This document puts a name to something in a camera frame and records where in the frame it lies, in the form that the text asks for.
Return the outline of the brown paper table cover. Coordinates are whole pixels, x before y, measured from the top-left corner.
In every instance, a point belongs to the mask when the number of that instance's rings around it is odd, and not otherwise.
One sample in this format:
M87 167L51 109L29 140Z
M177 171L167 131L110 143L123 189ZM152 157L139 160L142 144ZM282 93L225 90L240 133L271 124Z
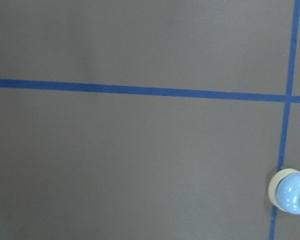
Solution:
M300 0L0 0L0 240L300 240Z

